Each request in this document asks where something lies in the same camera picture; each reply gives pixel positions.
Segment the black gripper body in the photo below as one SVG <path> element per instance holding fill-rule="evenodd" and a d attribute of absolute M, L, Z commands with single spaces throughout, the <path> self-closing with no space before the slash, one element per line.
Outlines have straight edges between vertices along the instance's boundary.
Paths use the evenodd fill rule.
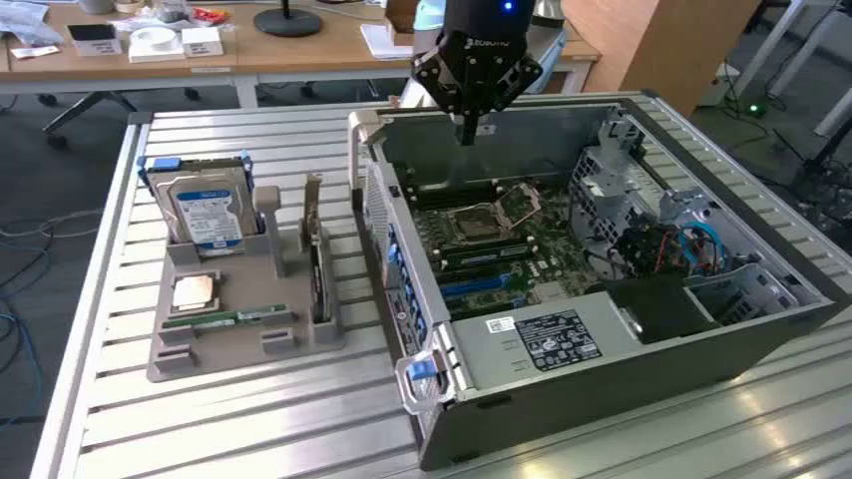
<path fill-rule="evenodd" d="M 469 89 L 470 58 L 501 57 L 513 63 L 526 54 L 530 1 L 448 1 L 444 7 L 440 56 L 458 86 Z"/>

